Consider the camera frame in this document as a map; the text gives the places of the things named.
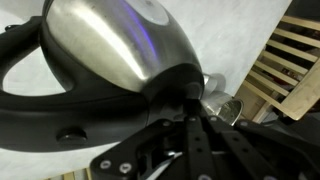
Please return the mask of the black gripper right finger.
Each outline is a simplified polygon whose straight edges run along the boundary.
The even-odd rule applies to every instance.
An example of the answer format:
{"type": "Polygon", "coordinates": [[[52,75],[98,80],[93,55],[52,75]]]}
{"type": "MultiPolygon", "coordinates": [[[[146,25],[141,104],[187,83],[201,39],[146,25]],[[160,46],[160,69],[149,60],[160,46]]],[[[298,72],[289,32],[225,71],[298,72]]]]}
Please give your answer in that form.
{"type": "Polygon", "coordinates": [[[214,150],[226,150],[249,180],[320,180],[319,146],[249,120],[203,120],[214,150]]]}

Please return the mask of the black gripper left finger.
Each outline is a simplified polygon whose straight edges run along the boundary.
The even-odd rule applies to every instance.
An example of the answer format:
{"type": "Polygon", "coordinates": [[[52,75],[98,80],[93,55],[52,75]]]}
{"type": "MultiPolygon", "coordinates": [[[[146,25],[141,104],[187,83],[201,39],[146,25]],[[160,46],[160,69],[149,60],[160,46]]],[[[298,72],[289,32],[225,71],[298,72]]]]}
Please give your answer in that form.
{"type": "Polygon", "coordinates": [[[91,180],[213,180],[210,117],[198,100],[183,110],[183,120],[159,119],[94,158],[91,180]]]}

